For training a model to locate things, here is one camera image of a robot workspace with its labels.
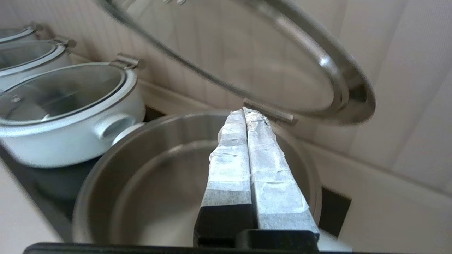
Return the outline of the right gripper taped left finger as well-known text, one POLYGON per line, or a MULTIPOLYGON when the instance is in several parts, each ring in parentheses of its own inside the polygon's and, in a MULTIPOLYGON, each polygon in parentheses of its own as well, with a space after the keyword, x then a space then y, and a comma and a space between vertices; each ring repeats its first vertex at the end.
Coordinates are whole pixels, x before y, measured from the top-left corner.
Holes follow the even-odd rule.
POLYGON ((209 156, 207 186, 194 225, 194 247, 234 247, 255 228, 247 128, 242 109, 232 111, 209 156))

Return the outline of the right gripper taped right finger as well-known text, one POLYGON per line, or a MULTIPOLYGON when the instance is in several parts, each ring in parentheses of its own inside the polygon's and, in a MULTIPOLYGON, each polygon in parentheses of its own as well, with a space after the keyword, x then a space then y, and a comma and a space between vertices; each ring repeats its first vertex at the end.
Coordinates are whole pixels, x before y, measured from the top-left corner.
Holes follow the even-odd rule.
POLYGON ((319 229, 297 185, 268 119, 244 109, 248 132, 251 187, 261 230, 319 229))

